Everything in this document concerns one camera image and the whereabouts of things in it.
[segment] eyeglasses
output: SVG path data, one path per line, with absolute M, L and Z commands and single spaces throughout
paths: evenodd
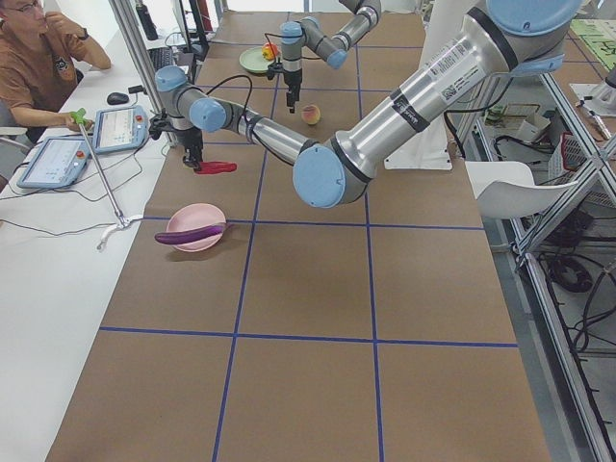
M 24 5 L 23 7 L 19 7 L 19 8 L 6 8 L 5 10 L 12 10 L 14 12 L 20 12 L 20 13 L 34 13 L 35 12 L 35 8 L 40 8 L 41 7 L 41 3 L 39 0 L 35 0 L 32 3 L 28 3 L 26 5 Z

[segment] pink bowl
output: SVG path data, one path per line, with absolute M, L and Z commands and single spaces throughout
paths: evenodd
M 178 210 L 167 223 L 167 232 L 189 231 L 216 223 L 226 223 L 221 209 L 212 204 L 191 204 Z M 198 252 L 210 248 L 222 237 L 222 233 L 188 244 L 174 245 L 178 250 Z

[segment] table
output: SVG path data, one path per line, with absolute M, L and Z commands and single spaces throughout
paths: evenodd
M 213 44 L 197 84 L 241 73 L 242 51 L 293 17 L 227 13 L 217 39 L 239 44 Z M 253 76 L 249 104 L 325 140 L 417 68 L 423 40 L 416 16 L 384 14 L 342 69 L 306 62 L 315 127 L 277 79 Z M 239 79 L 215 96 L 246 94 Z M 197 176 L 167 155 L 48 461 L 550 460 L 461 160 L 383 169 L 319 210 L 263 147 L 216 133 L 204 156 L 238 169 Z M 194 202 L 227 215 L 220 242 L 156 244 Z

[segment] white table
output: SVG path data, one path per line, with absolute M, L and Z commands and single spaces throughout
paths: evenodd
M 64 110 L 84 107 L 93 118 L 96 110 L 107 107 L 109 92 L 126 92 L 141 83 L 119 32 L 107 50 L 113 67 L 87 73 Z M 143 94 L 139 104 L 151 108 Z M 66 133 L 50 129 L 45 136 Z M 166 142 L 166 137 L 149 141 L 137 155 L 143 172 L 115 192 L 126 217 L 143 212 Z M 127 154 L 108 155 L 101 162 L 108 166 Z M 138 170 L 134 160 L 127 160 L 108 170 L 107 177 L 113 187 Z M 11 180 L 16 191 L 22 171 Z M 83 176 L 94 172 L 89 162 Z M 74 188 L 87 197 L 104 194 L 96 175 Z M 0 197 L 11 195 L 6 188 Z M 92 203 L 75 193 L 57 192 L 0 200 L 0 217 L 55 233 L 116 222 L 108 197 Z M 138 228 L 134 223 L 115 232 L 98 251 L 104 228 L 49 237 L 0 225 L 0 460 L 45 459 Z

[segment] red object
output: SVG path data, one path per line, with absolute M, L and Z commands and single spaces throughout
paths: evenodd
M 278 56 L 278 47 L 274 43 L 264 43 L 261 47 L 263 58 L 268 61 L 273 61 Z
M 235 171 L 238 165 L 233 162 L 201 162 L 201 170 L 195 170 L 197 175 L 215 175 L 227 171 Z
M 203 28 L 206 32 L 212 31 L 212 22 L 210 22 L 210 13 L 208 12 L 208 6 L 205 3 L 205 0 L 197 0 L 197 5 L 199 6 L 199 11 L 201 12 L 201 22 L 203 22 Z

